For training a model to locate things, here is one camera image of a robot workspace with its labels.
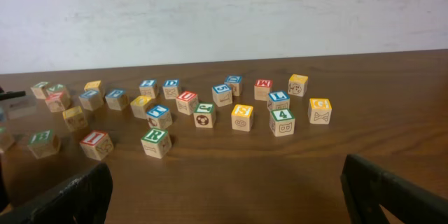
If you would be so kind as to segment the blue L block left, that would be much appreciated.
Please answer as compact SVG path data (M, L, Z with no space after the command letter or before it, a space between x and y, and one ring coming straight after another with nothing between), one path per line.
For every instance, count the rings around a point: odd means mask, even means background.
M88 90L81 94L79 99L83 108L89 111L95 111L104 104L102 95L97 90Z

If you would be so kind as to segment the yellow block far right top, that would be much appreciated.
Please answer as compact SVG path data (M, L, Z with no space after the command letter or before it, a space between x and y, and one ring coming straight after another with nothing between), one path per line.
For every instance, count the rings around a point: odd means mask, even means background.
M293 74L288 81L288 94L303 97L307 91L309 77Z

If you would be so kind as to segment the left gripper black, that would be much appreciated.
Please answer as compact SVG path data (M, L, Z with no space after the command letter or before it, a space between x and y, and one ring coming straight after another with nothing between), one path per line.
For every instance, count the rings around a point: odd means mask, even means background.
M14 99L18 97L23 97L26 95L25 91L4 91L2 87L0 87L0 101L4 101L7 99Z

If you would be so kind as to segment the blue T block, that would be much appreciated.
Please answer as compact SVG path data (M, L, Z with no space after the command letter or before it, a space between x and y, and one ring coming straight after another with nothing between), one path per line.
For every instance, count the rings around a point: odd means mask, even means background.
M150 128L167 129L172 123L172 115L166 106L156 104L146 112L146 117Z

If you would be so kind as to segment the blue L block right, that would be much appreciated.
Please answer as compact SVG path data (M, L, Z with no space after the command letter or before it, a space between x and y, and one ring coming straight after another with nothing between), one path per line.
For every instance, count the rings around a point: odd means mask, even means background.
M269 111L277 110L277 109L289 109L290 108L290 97L286 92L277 91L271 92L267 95L267 109Z

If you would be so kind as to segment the blue l block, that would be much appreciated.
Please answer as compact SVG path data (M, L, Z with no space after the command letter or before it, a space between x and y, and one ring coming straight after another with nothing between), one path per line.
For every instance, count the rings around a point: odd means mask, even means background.
M102 95L97 90L88 90L81 94L79 99L83 108L89 111L95 111L104 104Z
M277 109L289 109L290 108L290 97L286 92L277 91L271 92L267 95L267 109L269 111L277 110Z

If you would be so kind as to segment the green j block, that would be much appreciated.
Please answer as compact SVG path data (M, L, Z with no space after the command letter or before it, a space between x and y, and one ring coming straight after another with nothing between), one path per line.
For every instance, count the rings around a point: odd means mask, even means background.
M199 103L193 113L196 127L213 128L216 121L216 110L212 103Z
M49 84L50 83L47 81L42 81L40 83L31 86L31 91L33 92L34 96L37 99L46 99L48 96L47 88Z

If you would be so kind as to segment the blue 2 block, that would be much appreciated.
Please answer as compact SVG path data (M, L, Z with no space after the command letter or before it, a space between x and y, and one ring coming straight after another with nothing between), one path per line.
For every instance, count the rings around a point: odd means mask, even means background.
M139 90L143 96L155 99L159 94L159 87L155 79L143 80L139 85Z

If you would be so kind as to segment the red I block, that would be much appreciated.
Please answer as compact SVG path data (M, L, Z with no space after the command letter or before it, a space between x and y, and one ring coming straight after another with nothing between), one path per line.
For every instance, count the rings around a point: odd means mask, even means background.
M80 141L84 154L93 160L102 161L114 149L107 132L94 130Z

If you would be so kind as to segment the green J block far left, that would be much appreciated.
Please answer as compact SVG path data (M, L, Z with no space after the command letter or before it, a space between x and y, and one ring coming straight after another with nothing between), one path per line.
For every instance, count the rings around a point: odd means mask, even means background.
M42 81L40 83L31 86L31 91L33 92L34 96L37 99L46 99L48 96L47 88L49 84L50 83L47 81Z

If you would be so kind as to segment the blue P block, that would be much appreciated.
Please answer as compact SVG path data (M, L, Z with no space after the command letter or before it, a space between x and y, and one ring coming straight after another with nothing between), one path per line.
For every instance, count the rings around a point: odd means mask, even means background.
M108 107L112 110L122 111L129 105L127 93L123 89L114 89L110 91L105 98Z

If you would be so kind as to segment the yellow S block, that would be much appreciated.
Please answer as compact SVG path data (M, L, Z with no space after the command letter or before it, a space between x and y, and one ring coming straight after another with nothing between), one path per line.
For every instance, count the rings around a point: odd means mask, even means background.
M231 113L232 129L249 132L253 125L253 107L236 104Z

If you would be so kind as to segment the green J block right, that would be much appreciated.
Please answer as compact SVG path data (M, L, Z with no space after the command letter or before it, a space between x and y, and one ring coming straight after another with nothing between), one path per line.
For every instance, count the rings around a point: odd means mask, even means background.
M216 110L212 103L199 103L193 113L196 127L213 128L216 121Z

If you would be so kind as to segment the green Z block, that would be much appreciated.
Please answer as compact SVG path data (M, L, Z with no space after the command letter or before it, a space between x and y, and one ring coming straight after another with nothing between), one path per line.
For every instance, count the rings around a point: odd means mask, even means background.
M55 84L55 85L53 85L53 86L47 88L46 91L47 91L47 93L48 93L49 95L51 95L51 94L55 94L55 93L58 93L58 92L62 92L62 93L64 93L68 98L71 97L71 96L70 96L70 93L69 93L69 91L68 91L68 89L67 89L67 87L66 87L65 85L63 85L63 84Z

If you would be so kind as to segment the blue 5 block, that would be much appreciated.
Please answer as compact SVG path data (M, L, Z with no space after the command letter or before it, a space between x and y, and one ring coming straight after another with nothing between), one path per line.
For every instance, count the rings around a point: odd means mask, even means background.
M227 84L215 85L212 88L213 101L218 107L230 105L233 102L232 88Z

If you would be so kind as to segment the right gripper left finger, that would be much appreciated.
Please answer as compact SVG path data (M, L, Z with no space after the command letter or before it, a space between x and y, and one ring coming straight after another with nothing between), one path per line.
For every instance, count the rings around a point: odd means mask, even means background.
M1 222L103 224L112 191L109 167L100 163L1 215Z

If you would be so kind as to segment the green B block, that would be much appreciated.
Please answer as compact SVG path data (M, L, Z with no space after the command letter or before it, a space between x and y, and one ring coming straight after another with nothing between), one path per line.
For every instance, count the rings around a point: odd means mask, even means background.
M36 159L58 154L61 142L53 129L33 134L27 144Z

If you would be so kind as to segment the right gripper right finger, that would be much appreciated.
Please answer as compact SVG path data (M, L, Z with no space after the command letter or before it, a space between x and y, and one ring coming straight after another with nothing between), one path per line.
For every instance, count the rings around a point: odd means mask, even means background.
M382 209L403 223L447 222L445 198L359 155L346 156L340 181L352 223L388 223Z

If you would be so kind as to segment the yellow G block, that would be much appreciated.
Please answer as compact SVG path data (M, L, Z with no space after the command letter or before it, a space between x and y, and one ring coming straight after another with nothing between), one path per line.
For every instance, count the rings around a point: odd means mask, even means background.
M326 98L310 98L308 118L311 124L328 125L332 113L330 100Z

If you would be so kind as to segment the blue d block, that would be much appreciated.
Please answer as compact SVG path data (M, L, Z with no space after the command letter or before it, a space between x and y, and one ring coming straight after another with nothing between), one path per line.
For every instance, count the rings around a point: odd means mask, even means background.
M242 93L242 77L241 76L228 76L225 79L225 84L229 85L232 89L234 96L240 96Z
M166 80L162 86L165 99L175 99L181 92L180 80L170 79Z

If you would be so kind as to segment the green R block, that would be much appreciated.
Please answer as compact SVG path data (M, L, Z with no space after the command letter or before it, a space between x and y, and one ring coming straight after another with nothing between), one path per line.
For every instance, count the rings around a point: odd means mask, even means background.
M172 148L172 141L167 130L151 128L143 137L141 144L146 155L162 159Z

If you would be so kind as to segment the red M block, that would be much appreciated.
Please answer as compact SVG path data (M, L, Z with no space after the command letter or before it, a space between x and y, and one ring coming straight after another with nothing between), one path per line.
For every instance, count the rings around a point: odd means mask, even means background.
M268 94L272 91L273 81L258 79L254 85L254 98L259 101L267 101Z

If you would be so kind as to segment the red A block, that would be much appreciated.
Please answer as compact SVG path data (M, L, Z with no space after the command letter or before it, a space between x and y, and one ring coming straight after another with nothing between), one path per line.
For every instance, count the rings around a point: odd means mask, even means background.
M71 99L65 92L56 92L50 94L46 99L45 103L49 108L50 112L62 112L69 109L71 105Z

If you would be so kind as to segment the red U block right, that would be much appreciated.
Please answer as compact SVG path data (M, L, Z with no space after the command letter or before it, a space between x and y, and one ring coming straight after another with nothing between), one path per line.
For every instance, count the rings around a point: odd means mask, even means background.
M194 113L198 103L198 96L194 92L185 91L176 98L178 111L186 115L191 115Z

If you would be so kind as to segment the green 4 block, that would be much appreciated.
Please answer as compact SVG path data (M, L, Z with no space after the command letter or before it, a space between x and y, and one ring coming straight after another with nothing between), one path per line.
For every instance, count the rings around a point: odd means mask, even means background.
M269 127L275 137L292 135L295 131L295 116L289 108L270 111Z

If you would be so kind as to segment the yellow block centre left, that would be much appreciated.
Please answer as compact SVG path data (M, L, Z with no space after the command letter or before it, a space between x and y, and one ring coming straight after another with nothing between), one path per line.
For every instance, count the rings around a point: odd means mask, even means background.
M70 132L75 132L88 126L88 120L86 119L80 106L65 110L62 115L65 124Z

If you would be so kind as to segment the yellow block top middle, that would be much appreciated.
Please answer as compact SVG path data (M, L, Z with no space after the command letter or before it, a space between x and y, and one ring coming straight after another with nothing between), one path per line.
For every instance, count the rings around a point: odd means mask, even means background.
M84 91L96 90L102 97L105 95L105 89L101 80L91 81L85 84Z

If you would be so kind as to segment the blue D block right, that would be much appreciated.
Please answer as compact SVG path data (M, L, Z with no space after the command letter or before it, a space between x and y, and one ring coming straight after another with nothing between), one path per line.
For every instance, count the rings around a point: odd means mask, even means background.
M225 79L225 84L229 85L232 89L234 96L240 96L242 93L242 77L241 76L228 76Z

